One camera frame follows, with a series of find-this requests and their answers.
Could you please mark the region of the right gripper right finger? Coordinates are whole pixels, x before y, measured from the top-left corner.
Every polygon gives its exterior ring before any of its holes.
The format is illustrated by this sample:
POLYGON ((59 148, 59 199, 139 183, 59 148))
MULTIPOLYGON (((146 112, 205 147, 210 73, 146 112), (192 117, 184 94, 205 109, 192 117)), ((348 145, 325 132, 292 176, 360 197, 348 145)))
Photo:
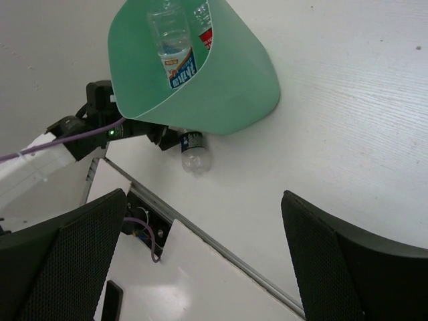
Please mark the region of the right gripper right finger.
POLYGON ((285 191, 284 230, 307 320, 426 320, 427 250, 285 191))

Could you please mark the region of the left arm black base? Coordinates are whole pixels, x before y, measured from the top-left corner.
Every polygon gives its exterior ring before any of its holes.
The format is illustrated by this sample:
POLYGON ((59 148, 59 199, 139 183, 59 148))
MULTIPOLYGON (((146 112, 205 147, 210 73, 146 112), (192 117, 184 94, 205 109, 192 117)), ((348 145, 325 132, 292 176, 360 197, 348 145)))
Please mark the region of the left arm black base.
POLYGON ((172 222, 130 191, 127 196, 126 214, 121 232, 136 237, 150 250, 155 263, 160 261, 172 222))

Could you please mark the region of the blue white label clear bottle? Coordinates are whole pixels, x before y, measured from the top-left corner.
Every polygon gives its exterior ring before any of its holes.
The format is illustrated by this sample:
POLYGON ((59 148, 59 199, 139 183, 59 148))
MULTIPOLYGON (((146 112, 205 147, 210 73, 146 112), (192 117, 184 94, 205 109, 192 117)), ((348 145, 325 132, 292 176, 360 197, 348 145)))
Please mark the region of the blue white label clear bottle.
POLYGON ((158 54, 169 86, 176 90, 197 73, 197 64, 192 47, 176 53, 158 54))

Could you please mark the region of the Pepsi label plastic bottle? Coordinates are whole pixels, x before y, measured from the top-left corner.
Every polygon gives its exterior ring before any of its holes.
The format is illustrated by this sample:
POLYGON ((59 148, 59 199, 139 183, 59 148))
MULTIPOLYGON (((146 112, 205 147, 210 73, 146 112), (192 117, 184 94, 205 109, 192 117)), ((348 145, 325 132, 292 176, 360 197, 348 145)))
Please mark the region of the Pepsi label plastic bottle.
POLYGON ((211 169, 212 156, 202 132, 185 131, 179 141, 181 162, 186 172, 201 175, 211 169))

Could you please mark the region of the red label plastic bottle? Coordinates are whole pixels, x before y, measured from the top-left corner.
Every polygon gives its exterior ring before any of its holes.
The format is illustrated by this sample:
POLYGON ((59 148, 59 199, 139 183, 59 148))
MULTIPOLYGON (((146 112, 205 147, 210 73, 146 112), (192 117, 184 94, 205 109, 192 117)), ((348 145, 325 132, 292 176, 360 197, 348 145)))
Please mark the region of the red label plastic bottle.
POLYGON ((193 10, 192 23, 203 45, 210 50, 213 40, 211 14, 208 2, 200 2, 193 10))

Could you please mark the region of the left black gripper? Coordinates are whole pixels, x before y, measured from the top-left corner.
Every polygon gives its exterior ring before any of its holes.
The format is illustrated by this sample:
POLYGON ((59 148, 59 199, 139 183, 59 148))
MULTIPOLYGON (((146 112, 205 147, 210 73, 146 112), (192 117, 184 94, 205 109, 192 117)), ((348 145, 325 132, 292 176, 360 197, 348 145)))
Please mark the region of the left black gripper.
POLYGON ((110 80, 87 84, 86 99, 87 102, 79 109, 76 116, 83 120, 91 130, 107 126, 105 137, 108 142, 147 136, 161 150, 168 150, 179 144, 179 133, 165 125, 130 119, 120 125, 113 125, 122 118, 122 115, 118 110, 110 80))

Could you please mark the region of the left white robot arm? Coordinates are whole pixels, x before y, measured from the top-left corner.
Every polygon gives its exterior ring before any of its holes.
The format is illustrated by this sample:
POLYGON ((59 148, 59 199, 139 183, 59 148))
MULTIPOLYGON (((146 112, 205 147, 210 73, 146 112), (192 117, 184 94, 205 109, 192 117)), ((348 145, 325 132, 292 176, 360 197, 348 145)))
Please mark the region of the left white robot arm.
POLYGON ((178 132, 168 126, 123 118, 109 80, 90 82, 86 99, 75 115, 49 126, 27 148, 1 157, 1 207, 110 142, 147 136, 162 151, 179 143, 178 132))

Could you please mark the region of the clear plastic bottle white cap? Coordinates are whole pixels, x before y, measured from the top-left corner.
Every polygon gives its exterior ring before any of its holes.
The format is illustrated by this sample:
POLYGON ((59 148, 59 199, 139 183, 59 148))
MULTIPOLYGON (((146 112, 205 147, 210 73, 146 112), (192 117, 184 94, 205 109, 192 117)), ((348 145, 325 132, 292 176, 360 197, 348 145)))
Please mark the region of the clear plastic bottle white cap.
POLYGON ((160 57, 190 49, 189 25, 181 1, 153 1, 146 16, 160 57))

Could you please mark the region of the green plastic bin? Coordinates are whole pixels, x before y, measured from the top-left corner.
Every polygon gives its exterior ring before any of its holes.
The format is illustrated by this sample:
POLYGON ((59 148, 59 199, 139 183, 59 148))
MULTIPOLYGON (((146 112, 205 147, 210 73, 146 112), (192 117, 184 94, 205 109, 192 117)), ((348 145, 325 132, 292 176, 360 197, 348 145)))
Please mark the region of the green plastic bin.
POLYGON ((123 117, 231 134, 267 116, 280 100, 270 57, 226 1, 208 1, 213 45, 191 34, 196 74, 174 89, 148 23, 154 1, 127 1, 108 34, 112 87, 123 117))

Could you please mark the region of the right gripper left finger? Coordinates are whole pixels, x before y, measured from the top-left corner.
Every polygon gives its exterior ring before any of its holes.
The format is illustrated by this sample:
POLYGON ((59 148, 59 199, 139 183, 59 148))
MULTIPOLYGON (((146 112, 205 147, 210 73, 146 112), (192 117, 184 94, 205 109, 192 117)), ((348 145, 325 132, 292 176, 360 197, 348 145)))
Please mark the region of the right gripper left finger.
POLYGON ((116 189, 1 236, 2 320, 92 320, 122 229, 116 189))

